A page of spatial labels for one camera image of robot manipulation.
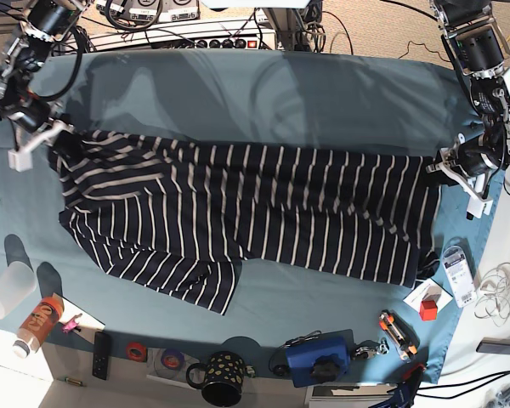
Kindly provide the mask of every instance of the plastic cup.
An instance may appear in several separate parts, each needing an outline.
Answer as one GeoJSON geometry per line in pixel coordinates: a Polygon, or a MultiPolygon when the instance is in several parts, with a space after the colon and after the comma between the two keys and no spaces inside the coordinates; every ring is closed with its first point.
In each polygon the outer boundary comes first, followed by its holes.
{"type": "Polygon", "coordinates": [[[36,274],[22,262],[12,262],[0,276],[0,320],[36,289],[36,274]]]}

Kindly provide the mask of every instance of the navy and white striped fabric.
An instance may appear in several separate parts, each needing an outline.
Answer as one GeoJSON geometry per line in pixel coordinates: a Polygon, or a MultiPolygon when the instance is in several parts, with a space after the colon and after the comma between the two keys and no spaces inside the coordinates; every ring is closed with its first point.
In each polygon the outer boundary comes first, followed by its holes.
{"type": "Polygon", "coordinates": [[[404,286],[438,263],[431,158],[78,137],[49,154],[59,221],[108,275],[224,314],[250,258],[404,286]]]}

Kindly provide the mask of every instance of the blue case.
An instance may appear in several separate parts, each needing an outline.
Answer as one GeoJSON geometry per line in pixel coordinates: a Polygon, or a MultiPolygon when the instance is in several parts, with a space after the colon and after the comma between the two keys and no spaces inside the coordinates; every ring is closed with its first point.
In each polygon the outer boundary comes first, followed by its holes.
{"type": "Polygon", "coordinates": [[[292,383],[296,388],[318,384],[310,376],[317,360],[324,357],[340,367],[338,378],[348,371],[349,353],[343,337],[311,340],[286,350],[287,364],[291,369],[292,383]]]}

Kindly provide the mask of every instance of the mug with gold dots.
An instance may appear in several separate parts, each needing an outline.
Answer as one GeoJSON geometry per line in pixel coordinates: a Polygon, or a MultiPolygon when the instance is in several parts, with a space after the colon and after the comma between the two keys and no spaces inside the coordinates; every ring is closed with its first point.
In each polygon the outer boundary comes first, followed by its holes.
{"type": "Polygon", "coordinates": [[[196,363],[186,372],[187,383],[202,390],[202,398],[215,406],[233,406],[241,400],[241,389],[244,385],[246,363],[238,355],[230,351],[212,354],[207,364],[196,363]],[[202,382],[194,382],[190,377],[193,370],[205,372],[202,382]]]}

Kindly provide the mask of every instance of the red cube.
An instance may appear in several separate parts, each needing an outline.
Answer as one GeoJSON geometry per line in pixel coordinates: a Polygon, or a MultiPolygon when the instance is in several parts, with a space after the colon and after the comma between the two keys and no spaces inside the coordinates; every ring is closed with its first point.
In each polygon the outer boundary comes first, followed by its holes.
{"type": "Polygon", "coordinates": [[[436,302],[434,300],[424,300],[419,309],[419,315],[422,317],[423,321],[436,320],[438,311],[439,309],[436,307],[436,302]]]}

